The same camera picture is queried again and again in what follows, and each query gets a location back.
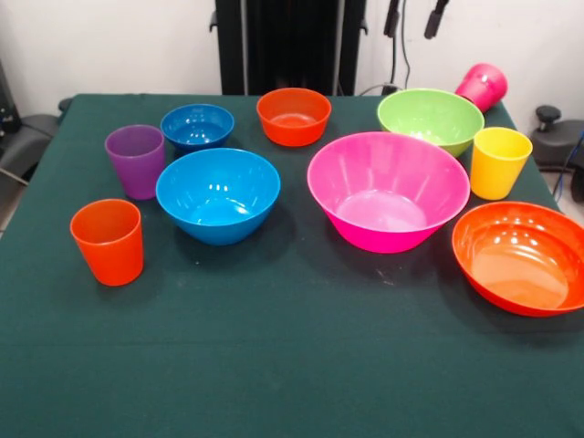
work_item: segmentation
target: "large orange bowl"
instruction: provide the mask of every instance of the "large orange bowl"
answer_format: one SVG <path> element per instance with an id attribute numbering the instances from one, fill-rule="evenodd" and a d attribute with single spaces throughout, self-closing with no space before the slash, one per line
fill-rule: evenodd
<path id="1" fill-rule="evenodd" d="M 531 203 L 488 203 L 454 226 L 456 260 L 491 303 L 527 317 L 584 307 L 584 229 Z"/>

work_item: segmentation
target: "yellow cup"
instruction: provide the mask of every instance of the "yellow cup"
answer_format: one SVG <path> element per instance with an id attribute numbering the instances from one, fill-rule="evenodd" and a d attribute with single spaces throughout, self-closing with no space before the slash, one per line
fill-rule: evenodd
<path id="1" fill-rule="evenodd" d="M 489 201 L 505 198 L 533 150 L 531 140 L 509 128 L 485 128 L 474 136 L 471 190 Z"/>

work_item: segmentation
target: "red bowl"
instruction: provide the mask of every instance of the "red bowl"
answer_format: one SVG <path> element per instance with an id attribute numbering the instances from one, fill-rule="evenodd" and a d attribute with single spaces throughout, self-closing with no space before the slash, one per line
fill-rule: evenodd
<path id="1" fill-rule="evenodd" d="M 322 137 L 332 111 L 329 100 L 311 89 L 275 89 L 256 109 L 267 138 L 292 148 Z"/>
<path id="2" fill-rule="evenodd" d="M 484 298 L 518 315 L 550 317 L 584 307 L 584 229 L 531 203 L 488 203 L 454 226 L 453 249 Z"/>

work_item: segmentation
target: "dark green cloth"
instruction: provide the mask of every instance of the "dark green cloth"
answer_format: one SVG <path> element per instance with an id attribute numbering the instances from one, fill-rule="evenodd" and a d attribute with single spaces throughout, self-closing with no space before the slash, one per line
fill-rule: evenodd
<path id="1" fill-rule="evenodd" d="M 261 131 L 256 98 L 75 98 L 0 241 L 0 436 L 584 435 L 584 314 L 490 305 L 457 267 L 453 223 L 397 255 L 332 228 L 308 161 L 340 135 L 378 130 L 379 98 L 331 100 L 324 138 L 285 149 Z M 137 203 L 144 272 L 100 286 L 68 224 L 86 203 L 123 197 L 104 140 L 192 102 L 233 112 L 226 145 L 278 168 L 277 205 L 241 244 L 211 247 L 155 200 Z M 502 106 L 487 124 L 512 125 Z M 555 207 L 533 161 L 509 199 Z"/>

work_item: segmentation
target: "tipped over pink cup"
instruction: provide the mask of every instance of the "tipped over pink cup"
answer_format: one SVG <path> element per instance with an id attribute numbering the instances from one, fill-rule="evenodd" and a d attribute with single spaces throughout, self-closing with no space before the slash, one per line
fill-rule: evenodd
<path id="1" fill-rule="evenodd" d="M 481 112 L 486 112 L 507 93 L 507 79 L 491 64 L 472 66 L 456 89 L 456 94 L 469 99 Z"/>

